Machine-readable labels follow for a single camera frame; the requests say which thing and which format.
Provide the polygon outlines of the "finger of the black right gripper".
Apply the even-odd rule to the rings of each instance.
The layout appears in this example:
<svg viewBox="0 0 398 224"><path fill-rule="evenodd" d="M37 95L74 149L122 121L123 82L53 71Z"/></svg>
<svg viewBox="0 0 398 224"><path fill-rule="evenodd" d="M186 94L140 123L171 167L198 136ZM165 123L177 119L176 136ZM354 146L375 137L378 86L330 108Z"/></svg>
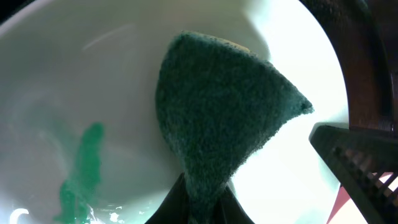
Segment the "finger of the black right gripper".
<svg viewBox="0 0 398 224"><path fill-rule="evenodd" d="M352 186L365 191L384 221L397 221L392 196L375 195L375 181L383 173L397 174L397 139L366 131L321 125L310 143L350 196Z"/></svg>

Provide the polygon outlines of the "round black serving tray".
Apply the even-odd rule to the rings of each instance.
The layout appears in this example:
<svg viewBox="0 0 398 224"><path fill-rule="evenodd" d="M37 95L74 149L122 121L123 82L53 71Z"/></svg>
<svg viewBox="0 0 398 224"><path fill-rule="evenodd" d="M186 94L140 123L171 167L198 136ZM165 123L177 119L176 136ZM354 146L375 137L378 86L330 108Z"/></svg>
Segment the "round black serving tray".
<svg viewBox="0 0 398 224"><path fill-rule="evenodd" d="M351 129L397 133L397 0L301 0L329 38Z"/></svg>

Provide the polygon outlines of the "white pink plate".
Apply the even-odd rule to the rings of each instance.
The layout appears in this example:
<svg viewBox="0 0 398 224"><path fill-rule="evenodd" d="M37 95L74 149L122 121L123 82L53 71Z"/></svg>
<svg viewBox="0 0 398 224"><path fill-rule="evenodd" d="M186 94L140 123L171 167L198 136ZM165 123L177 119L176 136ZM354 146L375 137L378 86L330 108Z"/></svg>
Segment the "white pink plate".
<svg viewBox="0 0 398 224"><path fill-rule="evenodd" d="M375 195L381 193L381 197L397 197L397 174L386 172L375 181ZM377 214L377 210L372 205L371 197L367 198L365 191L352 186L349 195L344 187L340 187L335 205L327 223L397 223L397 221L384 221L382 215ZM397 198L392 199L393 210L397 207Z"/></svg>

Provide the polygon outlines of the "green yellow sponge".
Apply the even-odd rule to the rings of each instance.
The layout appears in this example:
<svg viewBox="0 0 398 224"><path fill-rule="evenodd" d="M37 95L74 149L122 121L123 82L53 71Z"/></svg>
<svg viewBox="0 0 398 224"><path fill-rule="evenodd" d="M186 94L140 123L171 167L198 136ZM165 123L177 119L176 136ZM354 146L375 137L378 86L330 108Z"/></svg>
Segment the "green yellow sponge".
<svg viewBox="0 0 398 224"><path fill-rule="evenodd" d="M178 157L189 223L213 223L231 176L312 103L270 62L224 39L185 31L170 43L155 93L162 135Z"/></svg>

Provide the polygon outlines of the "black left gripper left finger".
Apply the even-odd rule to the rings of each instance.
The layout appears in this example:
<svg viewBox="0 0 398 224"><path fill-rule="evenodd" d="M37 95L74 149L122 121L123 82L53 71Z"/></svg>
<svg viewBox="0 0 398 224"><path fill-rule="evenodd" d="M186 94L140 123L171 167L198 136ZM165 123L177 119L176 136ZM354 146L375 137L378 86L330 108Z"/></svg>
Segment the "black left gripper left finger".
<svg viewBox="0 0 398 224"><path fill-rule="evenodd" d="M160 207L145 224L187 224L189 211L185 176L181 173Z"/></svg>

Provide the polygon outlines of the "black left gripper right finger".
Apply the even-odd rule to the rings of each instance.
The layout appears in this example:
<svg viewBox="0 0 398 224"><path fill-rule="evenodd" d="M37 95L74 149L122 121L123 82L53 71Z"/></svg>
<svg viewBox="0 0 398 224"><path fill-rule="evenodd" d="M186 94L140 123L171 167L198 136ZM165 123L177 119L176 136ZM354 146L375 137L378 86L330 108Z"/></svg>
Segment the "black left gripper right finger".
<svg viewBox="0 0 398 224"><path fill-rule="evenodd" d="M217 224L254 224L229 186L217 202Z"/></svg>

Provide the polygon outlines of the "mint green plate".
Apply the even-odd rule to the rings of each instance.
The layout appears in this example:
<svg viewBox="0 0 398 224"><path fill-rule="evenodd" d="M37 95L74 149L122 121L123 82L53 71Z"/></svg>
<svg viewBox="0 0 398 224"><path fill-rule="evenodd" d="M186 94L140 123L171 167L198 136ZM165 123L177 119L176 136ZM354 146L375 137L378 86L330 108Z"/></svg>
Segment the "mint green plate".
<svg viewBox="0 0 398 224"><path fill-rule="evenodd" d="M104 128L87 223L144 223L181 168L154 108L170 40L194 30L269 60L313 104L233 176L256 223L326 223L339 189L309 143L348 125L336 54L299 1L35 1L1 25L1 222L53 223L81 135Z"/></svg>

